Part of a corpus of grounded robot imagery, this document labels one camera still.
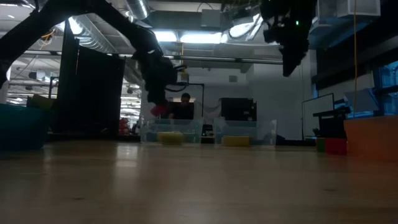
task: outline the yellow sponge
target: yellow sponge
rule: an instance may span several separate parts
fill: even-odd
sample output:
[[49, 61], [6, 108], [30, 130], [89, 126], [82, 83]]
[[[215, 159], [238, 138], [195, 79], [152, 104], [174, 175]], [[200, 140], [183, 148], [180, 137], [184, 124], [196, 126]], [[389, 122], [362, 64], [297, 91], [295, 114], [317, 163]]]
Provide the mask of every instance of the yellow sponge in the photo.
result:
[[231, 147], [250, 147], [250, 136], [224, 136], [223, 145]]
[[162, 144], [181, 145], [184, 142], [184, 135], [181, 132], [157, 133], [157, 140]]

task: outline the transparent container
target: transparent container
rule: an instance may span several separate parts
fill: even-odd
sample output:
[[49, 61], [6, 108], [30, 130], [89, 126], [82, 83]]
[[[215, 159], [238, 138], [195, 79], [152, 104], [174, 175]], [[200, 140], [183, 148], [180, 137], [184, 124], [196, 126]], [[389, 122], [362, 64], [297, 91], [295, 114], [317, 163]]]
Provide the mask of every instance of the transparent container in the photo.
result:
[[161, 143], [160, 135], [176, 133], [186, 144], [200, 144], [203, 120], [152, 119], [141, 123], [141, 142]]
[[215, 143], [223, 144], [225, 136], [247, 137], [250, 146], [276, 145], [277, 121], [225, 121], [215, 118], [213, 124]]

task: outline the person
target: person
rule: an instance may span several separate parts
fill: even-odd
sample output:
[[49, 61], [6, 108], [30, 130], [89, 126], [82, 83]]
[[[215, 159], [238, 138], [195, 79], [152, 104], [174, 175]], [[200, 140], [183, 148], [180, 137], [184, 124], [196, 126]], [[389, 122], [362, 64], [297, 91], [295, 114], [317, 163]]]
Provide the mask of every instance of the person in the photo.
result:
[[169, 119], [193, 119], [193, 105], [189, 103], [191, 96], [184, 93], [181, 96], [181, 103], [170, 109]]

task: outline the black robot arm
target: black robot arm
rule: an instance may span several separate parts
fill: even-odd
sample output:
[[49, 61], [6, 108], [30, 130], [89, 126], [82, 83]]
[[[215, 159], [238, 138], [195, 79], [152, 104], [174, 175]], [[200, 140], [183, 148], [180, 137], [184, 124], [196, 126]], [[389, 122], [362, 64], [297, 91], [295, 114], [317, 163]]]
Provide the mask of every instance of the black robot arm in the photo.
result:
[[151, 30], [129, 22], [106, 0], [49, 0], [40, 12], [33, 11], [0, 39], [0, 86], [6, 81], [6, 72], [11, 64], [53, 26], [71, 16], [87, 13], [99, 15], [129, 39], [146, 81], [148, 100], [157, 105], [165, 103], [164, 88], [177, 81], [177, 70], [169, 59], [163, 57]]

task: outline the blue bin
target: blue bin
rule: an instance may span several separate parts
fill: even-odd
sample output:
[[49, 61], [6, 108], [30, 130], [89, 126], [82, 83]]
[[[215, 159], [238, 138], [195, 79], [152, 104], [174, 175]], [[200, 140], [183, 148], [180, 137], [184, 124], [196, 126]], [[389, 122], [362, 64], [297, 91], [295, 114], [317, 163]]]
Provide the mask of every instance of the blue bin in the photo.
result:
[[51, 111], [0, 104], [0, 151], [41, 149], [52, 118]]

